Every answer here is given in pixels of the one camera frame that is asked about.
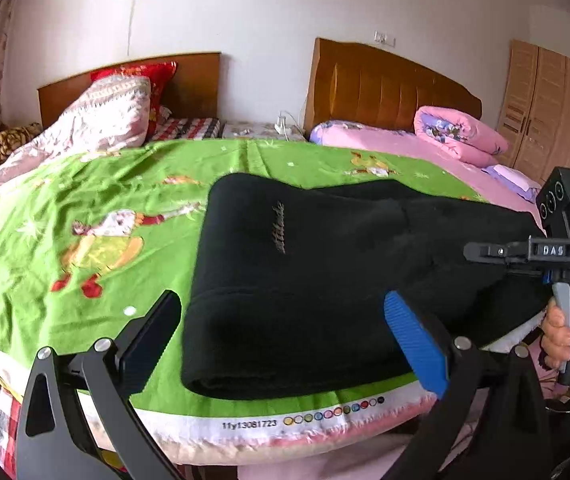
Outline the right hand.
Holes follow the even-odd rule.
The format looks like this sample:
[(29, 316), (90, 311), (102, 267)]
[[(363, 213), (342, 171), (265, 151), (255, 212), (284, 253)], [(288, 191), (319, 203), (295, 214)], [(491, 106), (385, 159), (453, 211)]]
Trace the right hand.
[(550, 370), (559, 370), (570, 360), (570, 327), (554, 298), (547, 303), (541, 330), (542, 362)]

